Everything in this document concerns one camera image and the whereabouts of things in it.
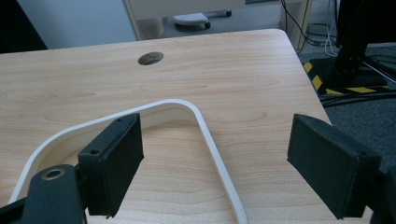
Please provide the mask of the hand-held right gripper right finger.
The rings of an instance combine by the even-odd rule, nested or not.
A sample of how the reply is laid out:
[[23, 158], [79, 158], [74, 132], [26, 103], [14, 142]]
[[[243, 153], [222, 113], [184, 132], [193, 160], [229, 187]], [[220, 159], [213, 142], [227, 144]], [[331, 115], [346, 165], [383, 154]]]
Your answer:
[[296, 114], [287, 156], [336, 218], [363, 215], [378, 153], [320, 119]]

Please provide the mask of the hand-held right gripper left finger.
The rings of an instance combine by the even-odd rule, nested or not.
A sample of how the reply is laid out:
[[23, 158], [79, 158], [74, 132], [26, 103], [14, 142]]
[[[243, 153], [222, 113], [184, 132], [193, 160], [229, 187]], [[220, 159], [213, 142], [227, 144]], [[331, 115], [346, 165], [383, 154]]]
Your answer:
[[78, 153], [91, 216], [114, 217], [144, 159], [140, 114], [112, 121]]

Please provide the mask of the black stand with striped base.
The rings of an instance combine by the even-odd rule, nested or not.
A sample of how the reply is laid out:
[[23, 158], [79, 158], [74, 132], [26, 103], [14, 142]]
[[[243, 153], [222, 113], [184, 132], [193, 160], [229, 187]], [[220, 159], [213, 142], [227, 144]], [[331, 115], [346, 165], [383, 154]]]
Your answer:
[[384, 91], [396, 81], [390, 68], [365, 55], [370, 44], [396, 43], [396, 0], [340, 0], [334, 58], [304, 64], [320, 95]]

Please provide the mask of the white chair base with casters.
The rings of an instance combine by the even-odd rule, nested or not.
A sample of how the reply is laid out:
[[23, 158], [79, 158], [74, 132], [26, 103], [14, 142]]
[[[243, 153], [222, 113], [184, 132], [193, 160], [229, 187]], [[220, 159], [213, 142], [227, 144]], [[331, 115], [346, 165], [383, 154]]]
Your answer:
[[201, 27], [205, 30], [211, 27], [210, 18], [215, 16], [229, 18], [233, 15], [231, 10], [212, 11], [206, 13], [191, 13], [185, 15], [176, 15], [172, 17], [174, 25], [177, 28], [183, 27]]

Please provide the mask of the black curtain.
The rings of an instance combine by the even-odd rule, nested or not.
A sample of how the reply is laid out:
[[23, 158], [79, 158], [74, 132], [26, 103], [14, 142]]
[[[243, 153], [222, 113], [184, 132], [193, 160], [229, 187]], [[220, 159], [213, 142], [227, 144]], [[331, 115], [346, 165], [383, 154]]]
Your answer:
[[17, 0], [0, 0], [0, 54], [44, 50], [39, 36]]

